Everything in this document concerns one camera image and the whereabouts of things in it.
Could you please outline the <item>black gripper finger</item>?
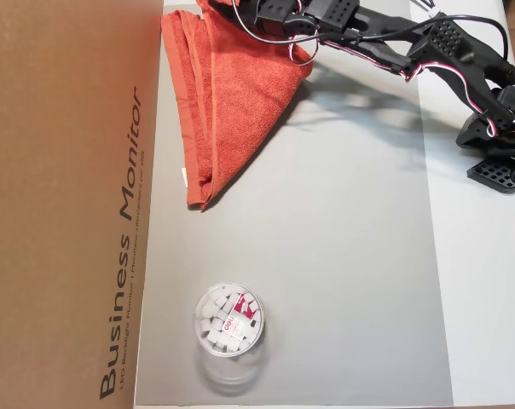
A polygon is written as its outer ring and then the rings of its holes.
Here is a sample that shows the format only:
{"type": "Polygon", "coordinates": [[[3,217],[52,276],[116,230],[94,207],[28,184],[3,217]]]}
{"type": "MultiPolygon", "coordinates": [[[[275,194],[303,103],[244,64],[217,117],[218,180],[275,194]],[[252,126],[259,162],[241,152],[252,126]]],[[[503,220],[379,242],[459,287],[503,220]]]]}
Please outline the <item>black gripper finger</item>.
{"type": "Polygon", "coordinates": [[[234,1],[218,1],[218,0],[208,0],[208,5],[211,9],[219,13],[221,16],[235,16],[236,14],[240,14],[238,10],[238,6],[234,1]]]}

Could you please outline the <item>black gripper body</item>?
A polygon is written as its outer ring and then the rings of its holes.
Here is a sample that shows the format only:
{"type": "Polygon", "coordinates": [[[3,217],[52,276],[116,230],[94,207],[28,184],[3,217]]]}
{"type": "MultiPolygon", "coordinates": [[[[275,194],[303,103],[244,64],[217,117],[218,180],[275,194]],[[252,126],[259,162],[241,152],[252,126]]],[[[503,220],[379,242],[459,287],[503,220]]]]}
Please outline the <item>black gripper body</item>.
{"type": "Polygon", "coordinates": [[[319,24],[304,14],[308,1],[239,1],[239,26],[261,42],[319,39],[319,24]]]}

